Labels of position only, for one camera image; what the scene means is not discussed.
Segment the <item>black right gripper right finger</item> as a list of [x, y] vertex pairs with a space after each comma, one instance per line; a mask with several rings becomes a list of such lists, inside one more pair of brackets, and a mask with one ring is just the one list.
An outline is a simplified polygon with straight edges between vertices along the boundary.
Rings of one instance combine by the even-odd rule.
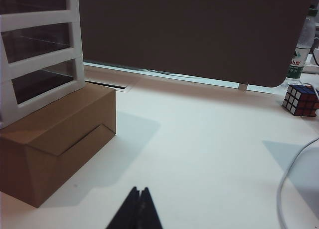
[[145, 187], [138, 200], [136, 214], [137, 229], [161, 229], [162, 225], [148, 187]]

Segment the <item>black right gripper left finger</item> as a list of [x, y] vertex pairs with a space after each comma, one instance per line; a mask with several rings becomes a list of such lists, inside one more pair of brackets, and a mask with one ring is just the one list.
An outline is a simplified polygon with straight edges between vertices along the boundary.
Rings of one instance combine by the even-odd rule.
[[134, 229], [139, 199], [140, 191], [133, 187], [106, 228]]

